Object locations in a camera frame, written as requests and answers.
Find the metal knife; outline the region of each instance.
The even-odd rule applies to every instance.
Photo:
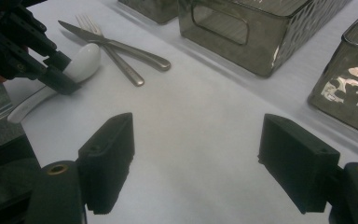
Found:
[[[80,38],[86,40],[87,42],[102,44],[102,45],[105,45],[107,47],[111,47],[114,49],[125,50],[128,53],[130,53],[131,55],[138,58],[139,60],[141,60],[145,63],[148,63],[152,67],[154,67],[158,70],[161,70],[161,71],[167,71],[171,68],[171,63],[168,60],[163,59],[155,54],[125,45],[125,44],[120,43],[116,40],[108,39],[108,38],[102,37],[100,35],[95,35],[91,32],[85,31],[79,27],[76,27],[76,26],[66,23],[64,21],[58,21],[58,23],[63,28],[68,30],[69,32],[79,36]]]

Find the fork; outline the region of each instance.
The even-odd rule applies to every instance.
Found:
[[[103,36],[101,28],[88,16],[78,15],[76,16],[77,22],[80,28],[83,30],[92,32],[96,35]],[[144,79],[126,62],[122,59],[112,48],[102,45],[109,57],[116,63],[118,68],[126,75],[126,77],[132,82],[134,86],[140,87],[145,84]]]

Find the white table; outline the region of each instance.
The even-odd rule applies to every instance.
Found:
[[[358,18],[358,0],[269,79],[182,38],[177,19],[157,25],[116,0],[48,0],[30,9],[69,57],[85,42],[57,20],[76,24],[75,14],[87,13],[105,36],[172,62],[170,71],[160,73],[124,57],[145,78],[136,88],[103,52],[100,69],[81,90],[44,102],[22,122],[45,166],[75,160],[107,119],[132,112],[131,172],[113,211],[107,216],[88,212],[89,223],[328,223],[328,207],[323,214],[297,211],[257,162],[258,147],[264,114],[272,113],[337,149],[341,166],[358,161],[358,132],[307,103],[341,35]],[[42,87],[20,78],[5,85],[14,105]]]

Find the white spoon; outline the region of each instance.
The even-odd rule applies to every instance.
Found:
[[[78,83],[91,77],[99,67],[100,61],[101,51],[98,45],[88,44],[75,55],[62,72]],[[17,105],[7,116],[7,121],[20,123],[31,110],[55,94],[57,92],[48,86],[42,88]]]

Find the cutlery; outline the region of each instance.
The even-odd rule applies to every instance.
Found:
[[[77,22],[83,30],[93,32],[96,35],[103,37],[103,32],[100,27],[95,24],[92,19],[87,15],[76,16]],[[116,63],[118,68],[126,75],[126,77],[136,87],[143,86],[145,84],[144,79],[129,65],[124,59],[122,59],[115,50],[107,47],[106,45],[100,44],[105,50],[109,57]]]
[[[95,73],[100,60],[101,51],[98,45],[88,44],[78,52],[62,72],[74,82],[81,82]],[[45,86],[17,105],[7,116],[7,121],[20,123],[35,107],[56,94],[55,90]]]
[[[114,49],[125,50],[128,53],[130,53],[132,56],[138,58],[139,60],[145,63],[148,63],[149,65],[160,71],[167,71],[171,68],[171,63],[168,60],[163,59],[155,54],[149,53],[141,49],[134,48],[129,45],[125,45],[113,39],[108,39],[100,35],[95,35],[92,32],[85,31],[79,27],[76,27],[64,21],[58,21],[58,23],[66,30],[79,36],[85,41],[104,44]]]

